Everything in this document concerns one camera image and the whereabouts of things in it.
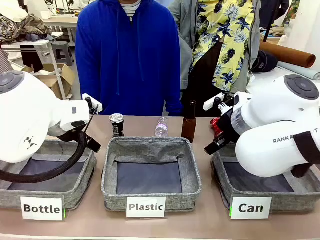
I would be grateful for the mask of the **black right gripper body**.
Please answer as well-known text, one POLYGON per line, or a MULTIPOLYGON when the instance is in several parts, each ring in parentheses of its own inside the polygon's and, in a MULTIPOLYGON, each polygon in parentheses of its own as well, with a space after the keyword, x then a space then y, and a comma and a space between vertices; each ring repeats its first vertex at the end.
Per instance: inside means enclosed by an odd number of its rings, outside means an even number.
POLYGON ((232 126, 232 112, 223 114, 217 122, 218 128, 222 131, 222 139, 228 143, 237 143, 240 135, 235 131, 232 126))

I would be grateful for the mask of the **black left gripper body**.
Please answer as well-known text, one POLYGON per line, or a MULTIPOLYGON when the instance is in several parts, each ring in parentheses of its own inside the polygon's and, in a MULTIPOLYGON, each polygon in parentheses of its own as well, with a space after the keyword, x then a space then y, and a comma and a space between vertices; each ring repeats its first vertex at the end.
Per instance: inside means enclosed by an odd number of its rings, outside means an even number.
POLYGON ((57 138, 63 142, 75 141, 77 143, 86 143, 87 137, 86 133, 83 131, 84 128, 84 126, 76 127, 61 136, 57 136, 57 138))

